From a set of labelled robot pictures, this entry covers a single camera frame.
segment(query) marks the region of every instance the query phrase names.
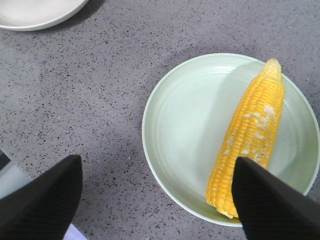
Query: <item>countertop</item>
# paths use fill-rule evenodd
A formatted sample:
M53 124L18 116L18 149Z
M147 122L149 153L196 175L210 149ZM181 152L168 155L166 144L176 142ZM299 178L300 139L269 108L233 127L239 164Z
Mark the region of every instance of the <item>countertop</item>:
M90 240L244 240L161 189L142 146L146 102L190 58L274 57L319 121L319 17L315 0L90 0L57 26L0 30L0 148L32 178L81 155L73 223ZM318 177L308 196L320 203Z

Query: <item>white residue on corn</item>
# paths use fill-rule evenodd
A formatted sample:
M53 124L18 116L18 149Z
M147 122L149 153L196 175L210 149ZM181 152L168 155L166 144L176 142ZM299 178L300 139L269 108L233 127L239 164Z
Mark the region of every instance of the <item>white residue on corn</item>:
M252 113L252 116L257 117L258 119L261 117L260 113L258 112Z
M270 106L268 104L264 106L264 111L268 116L275 116L276 115L274 107Z
M254 135L256 138L260 139L260 140L263 140L265 137L261 135L260 132L256 131L255 132L255 135Z
M230 149L225 150L223 154L229 155L230 154Z
M260 162L260 156L259 156L259 154L256 154L256 155L254 155L254 158L253 158L253 161L254 162L256 162L256 163L258 163L258 162Z
M234 138L233 137L229 137L227 143L232 146L234 144Z
M246 148L246 149L244 149L244 150L242 150L241 151L241 154L243 154L243 155L248 155L250 152L249 152L249 149L248 148Z

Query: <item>white object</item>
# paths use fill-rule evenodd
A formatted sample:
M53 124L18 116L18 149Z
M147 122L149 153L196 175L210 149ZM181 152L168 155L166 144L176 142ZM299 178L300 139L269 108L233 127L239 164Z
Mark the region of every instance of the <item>white object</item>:
M31 181L12 161L0 170L0 199L11 194ZM81 232L70 224L63 240L86 240Z
M0 28L34 31L52 27L76 14L88 0L0 0Z
M205 195L234 111L263 65L231 53L190 59L162 78L146 104L142 143L153 175L176 203L209 222L242 226L207 204ZM307 194L319 169L319 127L304 95L282 77L285 98L269 171Z

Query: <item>white bowl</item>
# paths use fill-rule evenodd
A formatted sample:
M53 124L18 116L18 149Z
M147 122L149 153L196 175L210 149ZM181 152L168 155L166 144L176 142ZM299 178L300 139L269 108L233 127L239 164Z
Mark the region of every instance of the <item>white bowl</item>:
M76 14L88 0L0 0L0 28L34 31L52 27Z
M241 226L208 205L205 192L232 115L263 65L231 53L190 59L161 79L146 104L142 141L153 175L176 203L209 222ZM305 195L319 169L319 127L304 95L282 76L285 99L269 171Z

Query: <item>corn cob tip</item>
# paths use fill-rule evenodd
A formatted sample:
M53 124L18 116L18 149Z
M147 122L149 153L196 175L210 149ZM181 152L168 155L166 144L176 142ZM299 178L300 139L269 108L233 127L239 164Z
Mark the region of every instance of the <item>corn cob tip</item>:
M281 65L275 58L266 61L260 74L267 74L270 78L281 81Z

